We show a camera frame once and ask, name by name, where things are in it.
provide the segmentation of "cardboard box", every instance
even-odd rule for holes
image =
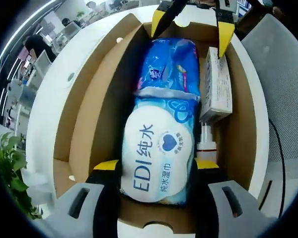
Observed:
[[[201,79],[203,94],[200,119],[214,124],[232,113],[232,91],[226,56],[218,59],[218,49],[209,47]]]
[[[141,24],[129,14],[104,37],[76,79],[58,127],[54,153],[57,196],[72,186],[69,175],[85,182],[97,164],[121,158],[124,125],[134,106],[133,90],[151,23]],[[218,44],[215,26],[172,24],[161,37],[183,37],[196,43],[200,76],[209,46]],[[248,81],[232,45],[226,53],[231,76],[233,113],[216,126],[219,165],[230,179],[248,188],[256,154],[256,122]],[[120,221],[143,228],[160,223],[175,234],[194,233],[186,208],[144,204],[122,198]]]

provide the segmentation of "yellow tip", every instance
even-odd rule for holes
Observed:
[[[233,37],[235,25],[227,22],[218,22],[219,27],[219,57],[221,58]]]
[[[198,166],[199,170],[219,168],[219,166],[216,163],[212,162],[212,161],[199,160],[198,158],[195,158],[195,161],[197,162],[197,166]]]
[[[115,170],[118,160],[111,160],[100,163],[94,167],[95,170]]]
[[[152,16],[152,24],[151,24],[151,37],[154,36],[157,26],[164,14],[165,14],[164,11],[159,11],[159,10],[154,11]]]

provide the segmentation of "white box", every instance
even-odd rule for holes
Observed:
[[[200,120],[215,123],[232,113],[232,90],[226,57],[218,59],[218,49],[209,47],[202,78]]]

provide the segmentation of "blue plastic packaging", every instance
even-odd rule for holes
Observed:
[[[187,39],[160,38],[147,51],[136,95],[199,101],[199,84],[195,44]]]
[[[195,100],[136,98],[124,133],[122,193],[140,202],[186,203],[196,105]]]

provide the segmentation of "heart logo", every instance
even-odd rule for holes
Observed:
[[[172,150],[177,145],[177,141],[173,138],[172,135],[167,134],[163,137],[163,145],[162,148],[165,151]]]

